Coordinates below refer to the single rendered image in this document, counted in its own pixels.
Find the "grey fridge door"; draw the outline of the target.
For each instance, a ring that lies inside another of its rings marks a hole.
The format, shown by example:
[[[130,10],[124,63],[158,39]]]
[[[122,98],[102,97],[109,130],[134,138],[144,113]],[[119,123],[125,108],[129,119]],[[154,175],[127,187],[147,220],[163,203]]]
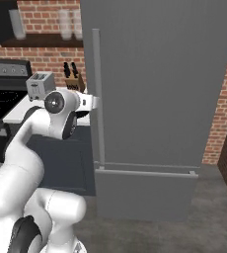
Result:
[[[100,29],[105,162],[199,166],[227,67],[227,0],[80,0],[88,91]],[[98,111],[90,116],[99,156]]]

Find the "clear glass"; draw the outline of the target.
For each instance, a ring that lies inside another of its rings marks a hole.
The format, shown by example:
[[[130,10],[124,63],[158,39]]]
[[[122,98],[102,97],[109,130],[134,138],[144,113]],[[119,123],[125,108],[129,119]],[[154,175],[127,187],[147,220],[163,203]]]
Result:
[[[71,18],[68,10],[59,10],[58,11],[58,20],[59,20],[59,29],[61,37],[65,41],[69,41],[72,37],[71,30]]]
[[[79,10],[72,11],[72,24],[74,26],[74,35],[77,40],[81,40],[83,38],[82,33],[82,21],[81,21],[81,12]]]

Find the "grey fridge freezer drawer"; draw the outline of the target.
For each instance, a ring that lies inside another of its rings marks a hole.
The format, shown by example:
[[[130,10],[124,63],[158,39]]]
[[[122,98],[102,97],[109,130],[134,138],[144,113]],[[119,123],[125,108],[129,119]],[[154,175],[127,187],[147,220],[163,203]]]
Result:
[[[106,170],[189,173],[196,166],[107,162]],[[147,221],[185,221],[197,179],[95,173],[98,216]]]

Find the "wooden knife block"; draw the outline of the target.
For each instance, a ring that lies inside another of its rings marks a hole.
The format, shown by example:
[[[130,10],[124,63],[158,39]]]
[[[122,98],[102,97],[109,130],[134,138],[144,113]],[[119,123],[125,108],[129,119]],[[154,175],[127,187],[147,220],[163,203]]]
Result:
[[[84,84],[81,73],[77,70],[76,64],[74,62],[72,62],[71,64],[65,62],[63,64],[63,68],[66,87],[69,90],[75,90],[83,93],[85,91],[86,86]]]

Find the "silver toaster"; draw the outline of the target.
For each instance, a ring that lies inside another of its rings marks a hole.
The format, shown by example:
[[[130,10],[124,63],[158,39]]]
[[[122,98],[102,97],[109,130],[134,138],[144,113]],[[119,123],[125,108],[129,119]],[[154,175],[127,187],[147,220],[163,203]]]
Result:
[[[54,74],[51,71],[38,71],[27,81],[29,99],[43,100],[46,95],[56,89]]]

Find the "dark blue cupboard door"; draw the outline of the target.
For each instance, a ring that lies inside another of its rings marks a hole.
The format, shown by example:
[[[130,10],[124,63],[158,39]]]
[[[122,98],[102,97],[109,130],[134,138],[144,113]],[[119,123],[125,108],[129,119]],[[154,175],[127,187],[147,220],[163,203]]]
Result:
[[[42,188],[71,192],[80,196],[95,196],[95,177],[91,129],[77,126],[66,140],[33,135],[28,142],[42,160]]]

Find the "dark wooden shelf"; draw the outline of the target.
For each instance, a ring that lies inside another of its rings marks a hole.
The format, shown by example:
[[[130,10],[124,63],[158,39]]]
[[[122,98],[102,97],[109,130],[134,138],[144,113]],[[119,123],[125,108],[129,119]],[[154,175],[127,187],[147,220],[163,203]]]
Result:
[[[65,41],[60,32],[56,34],[27,34],[24,40],[14,36],[9,11],[18,9],[17,0],[0,0],[0,45],[4,47],[82,47],[83,41],[77,40],[72,33]]]

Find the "black stove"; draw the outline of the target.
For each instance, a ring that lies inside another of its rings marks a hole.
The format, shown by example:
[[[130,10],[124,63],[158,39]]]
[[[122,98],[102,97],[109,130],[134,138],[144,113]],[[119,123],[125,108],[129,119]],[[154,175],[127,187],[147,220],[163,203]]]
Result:
[[[0,58],[0,163],[11,139],[11,131],[4,118],[27,95],[26,81],[32,76],[27,60]]]

